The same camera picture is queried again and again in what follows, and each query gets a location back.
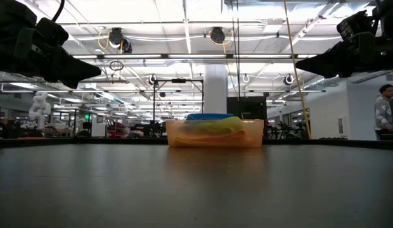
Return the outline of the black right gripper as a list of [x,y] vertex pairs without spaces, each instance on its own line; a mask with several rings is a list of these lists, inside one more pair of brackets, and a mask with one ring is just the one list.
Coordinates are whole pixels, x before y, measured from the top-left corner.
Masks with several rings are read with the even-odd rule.
[[342,42],[295,66],[326,79],[393,70],[393,10],[377,11],[373,16],[359,11],[340,22],[337,30]]

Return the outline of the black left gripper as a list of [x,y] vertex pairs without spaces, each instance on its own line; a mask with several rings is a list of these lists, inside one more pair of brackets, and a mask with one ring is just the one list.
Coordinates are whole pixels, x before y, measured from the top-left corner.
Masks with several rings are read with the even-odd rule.
[[68,33],[48,18],[41,18],[34,28],[22,29],[13,51],[14,71],[61,82],[71,89],[76,89],[80,80],[100,75],[97,66],[74,58],[62,48],[67,40]]

